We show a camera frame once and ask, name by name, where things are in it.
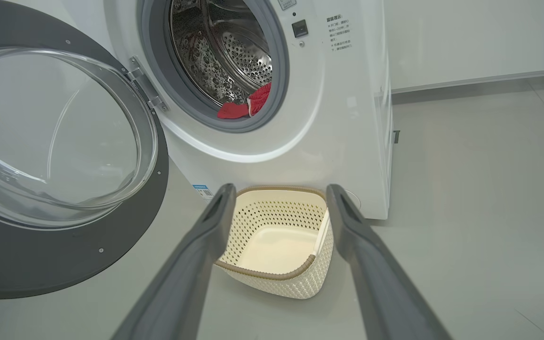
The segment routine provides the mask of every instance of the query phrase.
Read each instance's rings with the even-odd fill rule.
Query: stainless steel drum
[[[264,33],[242,0],[173,0],[173,49],[190,80],[214,103],[246,103],[272,81]]]

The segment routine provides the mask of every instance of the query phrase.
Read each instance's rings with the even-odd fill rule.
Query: washing machine door
[[[0,299],[86,280],[153,221],[168,155],[130,76],[72,26],[0,1]]]

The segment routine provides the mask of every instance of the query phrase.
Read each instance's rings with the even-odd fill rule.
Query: transparent door glass
[[[0,49],[0,218],[85,224],[136,193],[156,154],[153,118],[116,69],[66,52]]]

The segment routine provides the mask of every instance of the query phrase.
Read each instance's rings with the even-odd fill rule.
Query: beige basket
[[[253,288],[307,299],[322,287],[332,253],[322,192],[250,187],[236,198],[228,245],[216,265]]]

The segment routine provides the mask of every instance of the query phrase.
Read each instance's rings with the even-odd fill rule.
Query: laundry
[[[245,104],[225,103],[218,111],[218,118],[237,119],[244,116],[255,116],[264,107],[264,104],[266,104],[271,86],[271,83],[267,83],[258,88],[252,95],[249,95]]]

